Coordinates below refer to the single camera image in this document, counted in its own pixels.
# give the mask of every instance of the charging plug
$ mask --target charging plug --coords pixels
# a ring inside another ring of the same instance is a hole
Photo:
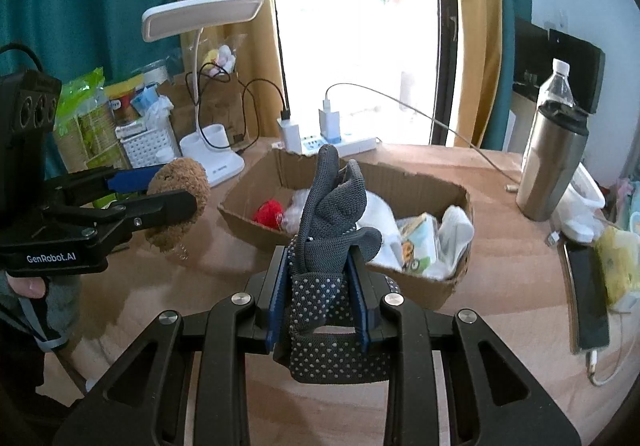
[[[280,127],[280,139],[284,143],[287,152],[302,154],[302,141],[300,140],[300,127],[291,119],[278,118]]]
[[[340,112],[331,111],[331,103],[328,99],[322,101],[322,110],[318,110],[320,117],[320,135],[330,144],[336,144],[342,140],[340,136]]]

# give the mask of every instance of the clear plastic bottle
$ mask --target clear plastic bottle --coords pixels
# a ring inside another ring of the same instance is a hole
[[[536,116],[538,115],[538,108],[540,105],[543,105],[543,103],[548,101],[556,101],[564,103],[571,108],[575,106],[574,95],[571,93],[571,88],[569,87],[569,64],[554,58],[553,68],[554,73],[551,74],[551,77],[542,84],[540,91],[538,92],[536,113],[533,116],[529,139],[527,140],[527,146],[524,154],[522,155],[522,167],[520,168],[520,171],[524,171],[524,166],[527,163],[529,148],[531,146],[531,136],[533,135],[533,126],[536,124]]]

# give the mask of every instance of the white desk lamp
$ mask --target white desk lamp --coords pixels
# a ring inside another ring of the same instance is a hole
[[[218,148],[207,144],[200,133],[198,122],[198,45],[205,27],[242,23],[253,20],[262,7],[263,0],[180,0],[147,9],[142,15],[142,38],[156,41],[183,32],[195,31],[191,46],[193,101],[196,105],[196,131],[180,141],[185,157],[198,161],[206,170],[209,185],[216,184],[239,174],[244,169],[244,160],[229,147],[225,127],[210,124],[202,129],[207,140]]]

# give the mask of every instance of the power strip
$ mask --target power strip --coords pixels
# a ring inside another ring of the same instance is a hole
[[[328,144],[322,136],[307,136],[300,139],[302,143],[302,155],[315,155],[324,144]],[[354,136],[353,134],[342,134],[340,142],[334,143],[340,157],[353,155],[354,153],[366,152],[376,148],[376,138],[366,137],[364,139]],[[274,142],[272,148],[284,150],[282,141]]]

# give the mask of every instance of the wooden table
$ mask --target wooden table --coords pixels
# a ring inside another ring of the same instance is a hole
[[[260,140],[244,154],[247,167],[267,151]],[[501,168],[517,174],[520,156],[491,152]],[[619,408],[640,370],[632,351],[621,373],[603,388],[589,384],[584,355],[571,352],[569,295],[561,259],[545,245],[548,223],[518,211],[507,179],[472,150],[439,146],[380,145],[357,156],[413,172],[429,173],[470,192],[476,236],[466,277],[442,312],[475,309],[520,358],[577,428],[588,445]],[[110,257],[109,269],[83,279],[82,320],[72,361],[87,378],[98,378],[160,312],[208,310],[241,290],[266,269],[270,255],[234,238],[216,207],[237,179],[213,188],[204,216],[184,245],[189,257],[163,256],[135,235],[130,249]],[[610,317],[611,346],[601,354],[598,376],[612,371],[621,345],[620,319]],[[638,330],[636,315],[623,319],[623,353]],[[247,361],[247,392],[254,445],[379,445],[385,422],[386,384],[305,386],[268,357]],[[78,394],[60,381],[47,361],[44,391],[63,402]]]

